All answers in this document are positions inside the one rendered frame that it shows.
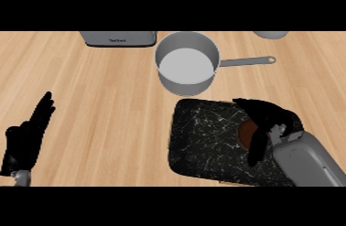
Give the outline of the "grey appliance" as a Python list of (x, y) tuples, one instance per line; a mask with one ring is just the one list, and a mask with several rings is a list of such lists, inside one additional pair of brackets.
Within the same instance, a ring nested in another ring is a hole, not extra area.
[(156, 43), (155, 31), (81, 31), (79, 35), (89, 47), (141, 48)]

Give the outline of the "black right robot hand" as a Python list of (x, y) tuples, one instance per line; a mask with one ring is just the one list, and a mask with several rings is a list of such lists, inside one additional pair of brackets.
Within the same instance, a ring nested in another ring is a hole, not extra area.
[(264, 157), (267, 146), (267, 133), (276, 125), (285, 125), (280, 137), (304, 130), (301, 120), (296, 114), (280, 108), (276, 104), (261, 101), (237, 98), (231, 100), (243, 109), (251, 121), (257, 125), (257, 130), (251, 135), (246, 163), (252, 167)]

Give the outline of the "brown cupcake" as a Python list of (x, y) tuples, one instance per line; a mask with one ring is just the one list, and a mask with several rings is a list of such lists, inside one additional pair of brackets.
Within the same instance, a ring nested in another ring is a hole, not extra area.
[(251, 120), (243, 121), (237, 126), (237, 141), (245, 150), (249, 149), (251, 137), (257, 128), (258, 127)]

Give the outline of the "grey round container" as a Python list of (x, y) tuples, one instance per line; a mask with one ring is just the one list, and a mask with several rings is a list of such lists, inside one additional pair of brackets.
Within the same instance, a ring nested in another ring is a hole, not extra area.
[(254, 34), (260, 38), (265, 39), (280, 39), (288, 35), (286, 31), (255, 31)]

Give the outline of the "grey metal pot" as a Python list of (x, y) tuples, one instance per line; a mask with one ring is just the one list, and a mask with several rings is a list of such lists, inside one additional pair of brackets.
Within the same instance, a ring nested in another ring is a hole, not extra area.
[(212, 40), (197, 32), (180, 31), (160, 40), (153, 62), (165, 89), (178, 96), (194, 96), (208, 89), (220, 67), (273, 64), (274, 57), (220, 59)]

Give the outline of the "black speckled tray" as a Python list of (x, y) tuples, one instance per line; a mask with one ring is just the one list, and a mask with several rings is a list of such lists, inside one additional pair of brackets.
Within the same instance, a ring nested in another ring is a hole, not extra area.
[(237, 126), (249, 119), (230, 102), (178, 100), (171, 120), (168, 166), (180, 175), (258, 187), (294, 187), (273, 159), (267, 143), (254, 167), (239, 139)]

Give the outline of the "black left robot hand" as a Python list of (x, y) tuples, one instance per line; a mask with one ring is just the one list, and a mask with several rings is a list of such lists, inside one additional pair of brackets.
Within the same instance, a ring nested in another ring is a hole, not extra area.
[(14, 171), (32, 169), (53, 112), (54, 101), (51, 93), (47, 91), (29, 119), (19, 126), (10, 126), (5, 130), (7, 149), (0, 168), (1, 176), (8, 177)]

